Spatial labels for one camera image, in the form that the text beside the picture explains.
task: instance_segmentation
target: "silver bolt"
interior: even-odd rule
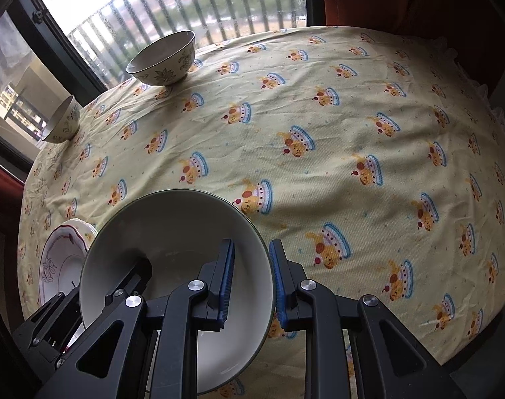
[[[300,282],[300,287],[306,291],[311,291],[312,289],[317,288],[317,282],[311,279],[304,279]]]
[[[125,304],[129,308],[135,308],[142,302],[142,298],[139,295],[131,295],[125,300]]]
[[[200,291],[201,289],[204,288],[204,282],[202,280],[199,280],[199,279],[192,280],[188,284],[188,288],[190,290],[192,290],[192,291]]]
[[[376,297],[375,295],[372,295],[372,294],[365,294],[363,296],[363,302],[367,305],[367,306],[376,306],[378,304],[378,297]]]

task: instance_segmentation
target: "bowl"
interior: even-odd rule
[[[61,144],[70,141],[79,131],[81,106],[72,94],[60,104],[42,132],[42,141]]]
[[[177,31],[143,48],[127,66],[127,73],[144,84],[171,85],[188,74],[195,60],[195,33]]]
[[[146,300],[196,279],[231,238],[236,248],[228,319],[220,332],[198,332],[197,391],[210,392],[239,375],[264,343],[274,310],[273,273],[256,228],[232,204],[194,189],[169,189],[131,202],[99,231],[80,279],[80,309],[88,327],[105,294],[142,252],[152,264]]]

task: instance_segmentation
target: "cartoon dog print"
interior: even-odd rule
[[[476,134],[473,133],[470,135],[470,138],[468,139],[468,146],[472,150],[472,153],[481,155],[481,152],[479,151],[479,144],[478,144],[478,139],[476,138]]]
[[[189,185],[192,185],[197,179],[208,175],[208,163],[199,152],[193,152],[187,161],[181,160],[180,163],[183,165],[183,168],[179,181],[185,181]]]
[[[269,214],[273,207],[273,188],[269,180],[263,179],[253,184],[248,179],[243,179],[245,190],[241,198],[237,198],[232,204],[236,205],[243,213]]]
[[[435,330],[444,330],[446,325],[455,318],[455,305],[450,294],[445,294],[440,304],[433,305],[433,310],[437,315]]]
[[[443,108],[434,105],[433,114],[437,118],[437,124],[443,129],[446,127],[447,124],[450,124],[450,118],[448,118],[448,114],[444,111]]]
[[[376,117],[367,117],[372,120],[376,127],[378,127],[378,133],[384,133],[389,138],[393,136],[396,132],[400,132],[400,126],[393,121],[392,118],[386,116],[385,114],[379,112]]]
[[[332,87],[327,88],[315,87],[315,89],[317,90],[317,93],[312,98],[312,100],[316,100],[319,103],[319,105],[339,106],[341,104],[337,92]]]
[[[149,143],[145,146],[148,154],[158,152],[160,153],[167,142],[167,130],[162,130],[159,134],[155,133]]]
[[[417,209],[418,229],[424,227],[426,231],[431,231],[433,225],[439,221],[439,214],[430,196],[422,192],[421,199],[419,201],[411,201],[411,205]]]
[[[108,205],[111,205],[113,207],[118,202],[124,200],[126,196],[127,196],[127,184],[124,179],[120,179],[115,186],[112,186],[112,195],[108,200]]]
[[[252,107],[250,103],[244,102],[240,104],[231,103],[228,112],[221,117],[228,124],[233,123],[249,123],[252,116]]]
[[[428,159],[432,160],[435,166],[446,166],[446,154],[444,149],[439,145],[437,141],[428,142]]]
[[[366,185],[377,185],[381,186],[383,184],[382,169],[380,168],[380,162],[376,156],[369,154],[365,157],[358,155],[353,155],[356,159],[356,169],[352,171],[353,176],[359,177],[361,184]]]
[[[389,293],[389,300],[394,302],[399,298],[409,298],[413,294],[413,267],[408,260],[398,265],[393,260],[388,260],[391,267],[389,284],[384,286],[382,293]]]
[[[402,87],[400,87],[396,82],[386,84],[384,92],[389,93],[394,97],[406,97],[406,93],[404,93]]]
[[[284,140],[284,156],[291,153],[294,157],[302,157],[305,152],[312,152],[315,150],[315,143],[312,137],[302,129],[300,126],[291,126],[289,132],[278,132]]]
[[[282,78],[277,73],[268,73],[267,76],[263,76],[260,78],[261,81],[261,89],[269,89],[272,90],[275,87],[285,84],[285,79]]]
[[[291,58],[294,62],[304,62],[308,59],[308,53],[303,49],[290,49],[288,58]]]
[[[319,255],[314,259],[314,267],[323,263],[327,269],[331,270],[339,263],[339,260],[350,258],[352,255],[345,236],[331,222],[324,224],[320,234],[307,232],[305,237],[313,241],[315,252]]]
[[[461,243],[459,248],[464,256],[474,255],[476,253],[476,236],[474,234],[474,227],[471,223],[467,226],[459,225],[461,229]]]
[[[198,93],[193,93],[191,97],[184,102],[184,107],[182,108],[181,112],[184,111],[191,112],[194,109],[200,108],[203,105],[204,105],[204,98]]]

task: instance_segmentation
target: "metal railing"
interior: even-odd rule
[[[178,30],[194,30],[201,47],[305,24],[305,0],[111,0],[67,36],[112,87],[141,49]]]

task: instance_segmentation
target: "yellow tablecloth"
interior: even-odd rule
[[[505,302],[505,137],[425,41],[260,33],[198,50],[173,88],[131,79],[102,94],[25,183],[25,316],[55,226],[78,217],[99,230],[128,202],[177,187],[233,202],[335,293],[378,295],[441,363]],[[304,334],[274,322],[250,368],[212,394],[290,398],[303,385]]]

